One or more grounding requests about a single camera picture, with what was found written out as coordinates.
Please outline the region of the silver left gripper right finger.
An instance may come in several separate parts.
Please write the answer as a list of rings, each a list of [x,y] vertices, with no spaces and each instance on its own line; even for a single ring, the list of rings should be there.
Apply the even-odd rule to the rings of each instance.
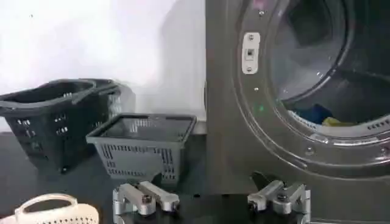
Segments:
[[[271,208],[278,215],[298,213],[299,224],[311,222],[311,190],[302,183],[285,186],[281,180],[271,181],[259,191],[249,194],[247,204],[254,213]]]

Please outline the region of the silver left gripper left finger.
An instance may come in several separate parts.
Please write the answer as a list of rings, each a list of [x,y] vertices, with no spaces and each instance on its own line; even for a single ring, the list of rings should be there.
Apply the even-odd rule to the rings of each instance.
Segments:
[[[130,212],[148,217],[159,206],[165,212],[176,212],[180,205],[177,194],[170,193],[149,181],[141,181],[137,186],[120,184],[112,191],[113,223],[124,223],[121,217]]]

